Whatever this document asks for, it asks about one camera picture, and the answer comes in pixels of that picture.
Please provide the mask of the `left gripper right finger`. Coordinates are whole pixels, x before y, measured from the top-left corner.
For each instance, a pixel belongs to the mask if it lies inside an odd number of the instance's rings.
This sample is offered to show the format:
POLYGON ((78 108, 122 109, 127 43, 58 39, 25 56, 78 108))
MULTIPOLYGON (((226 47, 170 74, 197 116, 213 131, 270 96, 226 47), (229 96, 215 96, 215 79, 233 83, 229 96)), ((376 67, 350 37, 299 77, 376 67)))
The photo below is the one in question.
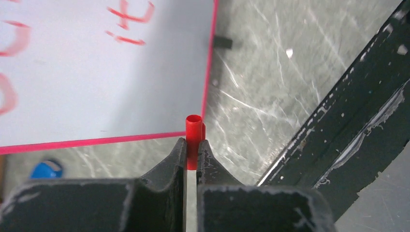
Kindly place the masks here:
POLYGON ((328 202, 316 190, 292 186, 246 186, 215 158, 209 142, 199 145, 199 232, 333 232, 328 202))

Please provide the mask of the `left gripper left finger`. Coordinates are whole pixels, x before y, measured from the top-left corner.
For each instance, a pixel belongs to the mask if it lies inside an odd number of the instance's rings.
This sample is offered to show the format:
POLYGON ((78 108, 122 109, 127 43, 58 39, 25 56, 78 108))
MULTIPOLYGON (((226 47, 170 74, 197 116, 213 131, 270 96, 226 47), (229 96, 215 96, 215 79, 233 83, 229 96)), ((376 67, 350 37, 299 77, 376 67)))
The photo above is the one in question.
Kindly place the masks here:
POLYGON ((138 178, 33 179, 2 204, 3 232, 183 232, 187 142, 138 178))

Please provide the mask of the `red marker cap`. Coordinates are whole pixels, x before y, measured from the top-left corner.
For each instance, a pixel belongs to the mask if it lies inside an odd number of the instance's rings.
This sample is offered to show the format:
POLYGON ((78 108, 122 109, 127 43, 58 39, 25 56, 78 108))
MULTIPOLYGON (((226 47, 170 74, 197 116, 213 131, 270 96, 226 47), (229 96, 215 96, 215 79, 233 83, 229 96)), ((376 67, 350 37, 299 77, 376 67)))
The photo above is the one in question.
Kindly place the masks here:
POLYGON ((197 169, 199 144, 205 140, 206 126, 199 115, 189 115, 186 117, 186 142, 187 142, 187 169, 190 171, 197 169))

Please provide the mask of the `pink-framed whiteboard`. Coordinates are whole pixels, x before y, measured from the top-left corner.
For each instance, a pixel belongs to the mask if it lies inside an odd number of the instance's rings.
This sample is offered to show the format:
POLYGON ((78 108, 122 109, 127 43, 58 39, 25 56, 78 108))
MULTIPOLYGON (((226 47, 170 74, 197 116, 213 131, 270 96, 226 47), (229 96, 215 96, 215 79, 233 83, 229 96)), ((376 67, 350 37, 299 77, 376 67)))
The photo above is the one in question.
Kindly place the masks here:
POLYGON ((184 136, 205 113, 218 4, 1 1, 1 154, 184 136))

